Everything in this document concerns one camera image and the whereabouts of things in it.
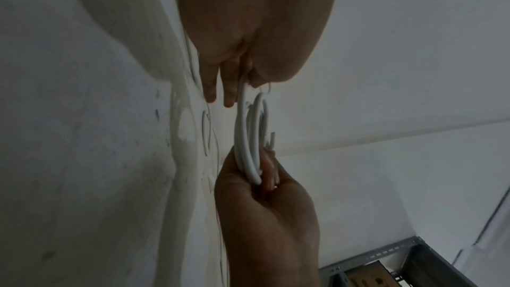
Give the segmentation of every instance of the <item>skin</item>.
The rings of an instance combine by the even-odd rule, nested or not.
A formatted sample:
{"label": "skin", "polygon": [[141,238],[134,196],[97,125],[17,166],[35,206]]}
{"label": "skin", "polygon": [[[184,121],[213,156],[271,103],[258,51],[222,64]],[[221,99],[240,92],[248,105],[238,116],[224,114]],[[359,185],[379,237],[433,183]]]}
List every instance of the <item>skin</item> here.
{"label": "skin", "polygon": [[250,186],[232,151],[215,185],[231,286],[317,287],[319,223],[312,199],[273,152],[261,149],[260,161],[260,187]]}
{"label": "skin", "polygon": [[199,52],[207,102],[216,99],[218,71],[224,105],[237,97],[241,56],[250,84],[292,78],[315,47],[334,0],[178,0],[182,24]]}

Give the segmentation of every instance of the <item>hand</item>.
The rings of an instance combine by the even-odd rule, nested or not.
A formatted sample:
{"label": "hand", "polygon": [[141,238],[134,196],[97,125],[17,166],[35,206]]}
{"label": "hand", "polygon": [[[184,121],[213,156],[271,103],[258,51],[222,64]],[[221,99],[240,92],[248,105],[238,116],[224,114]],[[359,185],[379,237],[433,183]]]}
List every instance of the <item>hand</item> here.
{"label": "hand", "polygon": [[206,101],[216,99],[219,70],[224,105],[234,105],[245,54],[253,87],[293,77],[322,34],[333,1],[178,0],[183,27],[199,52]]}
{"label": "hand", "polygon": [[261,149],[260,164],[262,185],[252,187],[231,151],[214,189],[231,286],[318,286],[319,223],[313,202],[274,152]]}

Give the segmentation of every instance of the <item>gray metal shelf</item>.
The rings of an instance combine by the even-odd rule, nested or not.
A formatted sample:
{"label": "gray metal shelf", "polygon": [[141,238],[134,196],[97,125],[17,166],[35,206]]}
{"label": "gray metal shelf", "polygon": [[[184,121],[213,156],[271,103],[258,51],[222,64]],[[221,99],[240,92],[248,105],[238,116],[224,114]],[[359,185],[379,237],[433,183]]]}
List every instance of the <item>gray metal shelf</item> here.
{"label": "gray metal shelf", "polygon": [[345,272],[397,252],[404,252],[405,257],[399,269],[392,275],[413,287],[476,287],[420,237],[392,243],[323,267],[319,270],[319,275],[329,277],[330,287],[352,287]]}

